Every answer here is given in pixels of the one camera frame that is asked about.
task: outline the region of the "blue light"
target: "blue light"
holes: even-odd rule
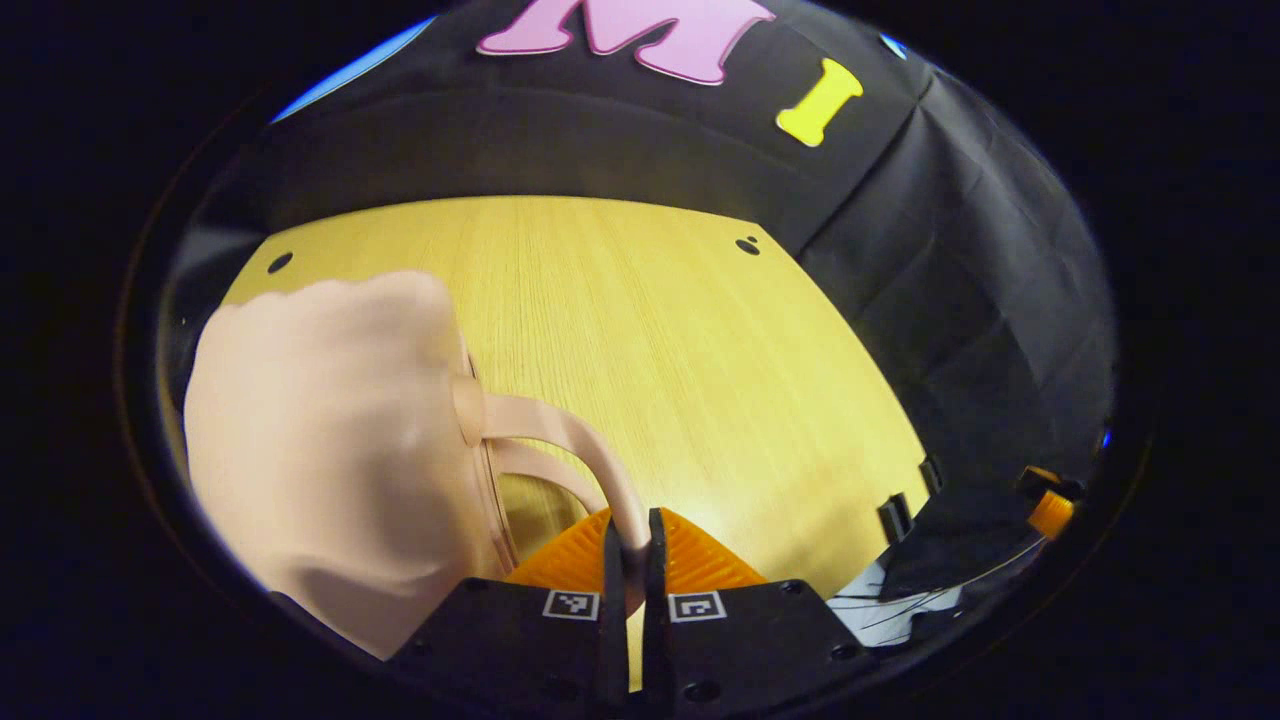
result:
[[[906,47],[902,47],[901,42],[893,40],[892,37],[890,37],[890,36],[887,36],[884,33],[881,33],[881,42],[883,42],[884,47],[888,47],[890,50],[892,50],[893,54],[897,55],[899,58],[901,58],[904,60],[906,59]]]
[[[424,29],[426,29],[426,26],[431,24],[431,20],[434,19],[435,19],[434,17],[428,18],[417,23],[416,26],[406,29],[404,32],[397,35],[396,37],[392,37],[390,40],[383,42],[378,47],[374,47],[369,53],[365,53],[355,63],[333,73],[332,76],[321,81],[320,85],[302,94],[302,97],[294,100],[293,104],[291,104],[288,108],[280,111],[280,114],[276,115],[275,119],[273,119],[271,122],[275,123],[283,120],[284,118],[288,118],[293,113],[297,113],[298,110],[306,108],[307,105],[315,102],[316,100],[320,100],[325,95],[329,95],[330,92],[338,90],[339,87],[347,85],[348,82],[376,68],[383,63],[383,60],[390,58],[396,53],[399,53],[406,45],[412,42],[413,38],[417,37]]]

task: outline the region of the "black fabric backdrop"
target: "black fabric backdrop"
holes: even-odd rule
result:
[[[180,406],[195,340],[271,232],[396,202],[570,195],[753,220],[870,351],[945,488],[895,548],[884,597],[964,582],[1029,539],[1027,464],[1088,483],[1114,397],[1108,281],[1080,209],[977,92],[878,31],[763,1],[703,87],[594,55],[581,10],[562,51],[490,58],[522,1],[468,3],[340,91],[268,128],[188,234],[169,318]],[[634,46],[659,38],[659,28]],[[809,149],[774,127],[829,56],[865,92]],[[179,319],[187,319],[180,324]]]

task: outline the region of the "wooden table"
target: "wooden table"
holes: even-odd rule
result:
[[[897,492],[913,512],[927,500],[924,450],[892,389],[759,225],[594,199],[413,202],[268,238],[224,302],[399,269],[449,287],[489,392],[585,418],[648,505],[771,580],[835,593],[886,548],[877,506]],[[530,478],[500,487],[521,557],[584,514]]]

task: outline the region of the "pink letter m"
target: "pink letter m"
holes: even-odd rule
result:
[[[635,38],[676,23],[663,38],[636,50],[650,69],[700,85],[724,82],[724,59],[737,40],[773,13],[751,0],[534,0],[511,27],[480,41],[484,55],[554,53],[573,41],[564,20],[582,5],[586,36],[596,55],[617,53]]]

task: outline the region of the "table surface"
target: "table surface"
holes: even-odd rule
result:
[[[754,223],[573,197],[387,206],[271,236],[224,304],[403,269],[448,286],[488,392],[582,416],[649,506],[771,580],[828,597],[887,547],[876,509],[901,492],[914,514],[928,497],[924,450],[876,363]],[[499,487],[522,559],[584,515],[539,480]]]

